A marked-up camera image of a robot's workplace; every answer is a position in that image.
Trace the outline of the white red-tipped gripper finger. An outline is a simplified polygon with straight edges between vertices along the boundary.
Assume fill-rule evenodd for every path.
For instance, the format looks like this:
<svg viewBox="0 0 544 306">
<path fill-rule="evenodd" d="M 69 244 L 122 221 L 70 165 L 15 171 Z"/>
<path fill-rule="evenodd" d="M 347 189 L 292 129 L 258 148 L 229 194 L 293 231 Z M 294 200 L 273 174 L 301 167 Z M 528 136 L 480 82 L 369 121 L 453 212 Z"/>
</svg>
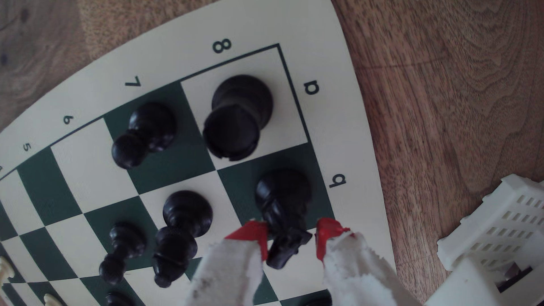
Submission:
<svg viewBox="0 0 544 306">
<path fill-rule="evenodd" d="M 360 232 L 333 218 L 316 224 L 316 257 L 332 305 L 422 305 Z"/>
<path fill-rule="evenodd" d="M 200 261 L 185 305 L 253 305 L 268 257 L 268 226 L 250 220 L 212 244 Z"/>
</svg>

